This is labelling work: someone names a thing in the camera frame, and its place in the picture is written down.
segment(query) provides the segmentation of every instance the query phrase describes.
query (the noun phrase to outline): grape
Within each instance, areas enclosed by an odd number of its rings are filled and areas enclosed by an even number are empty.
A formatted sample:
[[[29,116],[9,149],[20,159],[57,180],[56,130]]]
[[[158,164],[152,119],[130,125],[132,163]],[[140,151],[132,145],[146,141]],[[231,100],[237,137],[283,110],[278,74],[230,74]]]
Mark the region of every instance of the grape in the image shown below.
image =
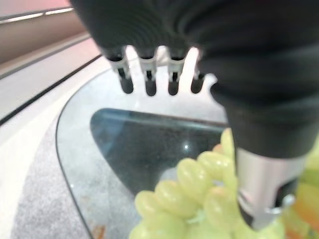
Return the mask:
[[[224,154],[224,150],[223,150],[223,146],[221,146],[221,144],[217,144],[213,147],[213,150],[214,152],[216,153],[219,153],[219,154]]]
[[[234,158],[234,141],[230,128],[225,129],[221,134],[220,143],[223,147],[224,154],[230,158]]]
[[[319,135],[307,156],[306,169],[319,170]]]
[[[234,167],[232,159],[211,151],[201,153],[197,161],[207,170],[214,180],[219,181],[223,181],[223,174],[226,167]]]
[[[129,239],[152,239],[144,223],[138,224],[130,233]]]
[[[312,229],[319,232],[319,188],[299,183],[293,208]]]
[[[308,235],[306,236],[306,239],[319,239],[319,233],[310,230]]]
[[[135,207],[143,218],[163,211],[154,192],[151,191],[140,191],[135,197]]]
[[[212,186],[209,173],[195,160],[186,158],[177,165],[177,178],[184,193],[202,203],[208,189]]]
[[[284,210],[282,221],[286,228],[286,234],[291,239],[305,238],[309,232],[309,224],[305,223],[292,208]]]
[[[184,218],[194,216],[198,209],[198,204],[187,197],[174,181],[159,182],[155,187],[155,195],[163,208]]]
[[[151,239],[183,239],[186,225],[177,216],[159,212],[144,220]]]
[[[214,229],[207,221],[189,225],[185,239],[231,239],[230,233]]]
[[[281,220],[276,219],[261,231],[253,231],[240,219],[239,224],[233,232],[234,239],[284,239],[285,228]]]
[[[300,181],[319,188],[319,171],[306,169],[301,175]]]
[[[225,187],[211,188],[204,201],[204,211],[214,228],[230,232],[239,222],[236,195]]]
[[[230,189],[232,192],[237,192],[238,181],[233,170],[226,169],[224,171],[223,182],[226,188]]]

